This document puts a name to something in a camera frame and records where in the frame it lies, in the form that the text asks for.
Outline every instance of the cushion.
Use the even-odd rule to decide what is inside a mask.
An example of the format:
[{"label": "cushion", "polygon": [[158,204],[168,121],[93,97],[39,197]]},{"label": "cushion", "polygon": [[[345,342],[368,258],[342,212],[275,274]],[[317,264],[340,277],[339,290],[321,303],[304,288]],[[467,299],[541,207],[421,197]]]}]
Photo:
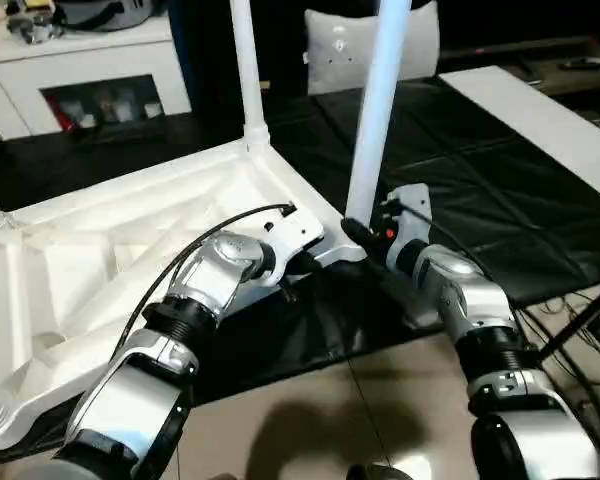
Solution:
[{"label": "cushion", "polygon": [[[373,55],[377,17],[346,18],[305,11],[310,95],[363,87]],[[440,52],[438,4],[411,11],[400,79],[431,77]]]}]

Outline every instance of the black tablecloth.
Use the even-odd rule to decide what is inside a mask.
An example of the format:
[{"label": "black tablecloth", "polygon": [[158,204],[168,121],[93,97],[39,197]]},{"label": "black tablecloth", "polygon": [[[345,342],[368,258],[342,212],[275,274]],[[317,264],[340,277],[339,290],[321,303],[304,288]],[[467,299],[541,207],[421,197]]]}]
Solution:
[{"label": "black tablecloth", "polygon": [[[360,92],[267,105],[272,143],[344,211]],[[0,207],[12,210],[229,140],[190,115],[115,134],[49,135],[0,145]],[[526,305],[600,283],[600,195],[438,80],[397,92],[380,195],[429,185],[433,216]],[[432,231],[432,241],[449,244]],[[405,320],[406,290],[367,262],[336,264],[228,318],[196,379],[200,402],[430,332]],[[42,416],[0,462],[57,446],[74,401]]]}]

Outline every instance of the robotic arm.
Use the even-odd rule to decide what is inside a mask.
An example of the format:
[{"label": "robotic arm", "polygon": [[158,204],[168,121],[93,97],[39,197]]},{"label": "robotic arm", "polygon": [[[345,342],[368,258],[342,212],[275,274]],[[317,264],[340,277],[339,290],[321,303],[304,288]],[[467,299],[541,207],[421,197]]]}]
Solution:
[{"label": "robotic arm", "polygon": [[428,243],[429,224],[411,212],[431,218],[426,185],[394,190],[381,209],[381,235],[351,219],[343,228],[436,307],[468,382],[480,478],[599,478],[592,440],[526,345],[504,291],[471,260]]},{"label": "robotic arm", "polygon": [[77,405],[66,443],[18,480],[158,479],[193,407],[198,355],[247,282],[276,285],[290,260],[323,235],[320,222],[293,209],[265,226],[264,241],[220,232],[184,266],[163,300]]}]

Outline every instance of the white pole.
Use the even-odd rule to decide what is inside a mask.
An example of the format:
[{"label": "white pole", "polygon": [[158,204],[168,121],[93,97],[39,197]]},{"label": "white pole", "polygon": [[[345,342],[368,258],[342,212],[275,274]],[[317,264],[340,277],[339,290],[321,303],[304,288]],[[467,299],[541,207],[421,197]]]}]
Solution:
[{"label": "white pole", "polygon": [[358,125],[347,217],[369,225],[400,73],[411,0],[382,0]]},{"label": "white pole", "polygon": [[248,147],[268,145],[269,130],[262,111],[258,58],[249,0],[231,0],[231,18],[244,106],[244,137]]}]

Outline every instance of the beige floor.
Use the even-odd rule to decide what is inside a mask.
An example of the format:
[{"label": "beige floor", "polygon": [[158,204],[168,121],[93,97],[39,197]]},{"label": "beige floor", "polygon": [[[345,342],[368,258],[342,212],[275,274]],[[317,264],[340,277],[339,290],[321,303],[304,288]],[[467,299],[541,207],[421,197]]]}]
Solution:
[{"label": "beige floor", "polygon": [[[543,320],[558,330],[568,318]],[[600,378],[590,347],[576,339],[569,349]],[[567,374],[548,367],[569,387]],[[389,462],[415,480],[474,479],[466,405],[450,342],[430,337],[195,409],[163,479],[343,480],[364,462]],[[0,466],[0,479],[48,456]]]}]

